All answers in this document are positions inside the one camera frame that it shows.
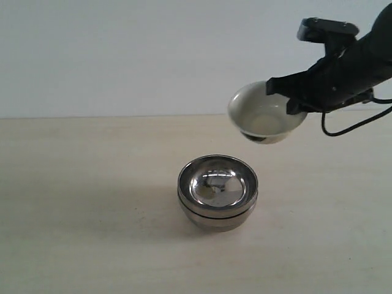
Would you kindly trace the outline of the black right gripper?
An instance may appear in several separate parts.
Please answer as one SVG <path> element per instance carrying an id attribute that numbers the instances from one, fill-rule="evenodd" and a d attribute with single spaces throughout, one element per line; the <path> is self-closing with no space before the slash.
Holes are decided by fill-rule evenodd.
<path id="1" fill-rule="evenodd" d="M 320 113 L 391 78 L 391 28 L 374 27 L 345 49 L 324 68 L 309 70 L 266 82 L 266 95 L 280 94 L 289 99 L 286 114 Z"/>

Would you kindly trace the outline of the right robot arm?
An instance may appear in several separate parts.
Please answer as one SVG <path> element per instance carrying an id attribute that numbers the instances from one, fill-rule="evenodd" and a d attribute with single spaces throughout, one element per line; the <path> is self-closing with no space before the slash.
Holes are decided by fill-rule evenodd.
<path id="1" fill-rule="evenodd" d="M 366 35 L 357 39 L 358 33 L 352 23 L 302 19 L 297 38 L 322 43 L 325 56 L 305 71 L 270 78 L 266 94 L 287 97 L 290 115 L 370 102 L 373 88 L 391 78 L 391 6 L 379 13 Z"/>

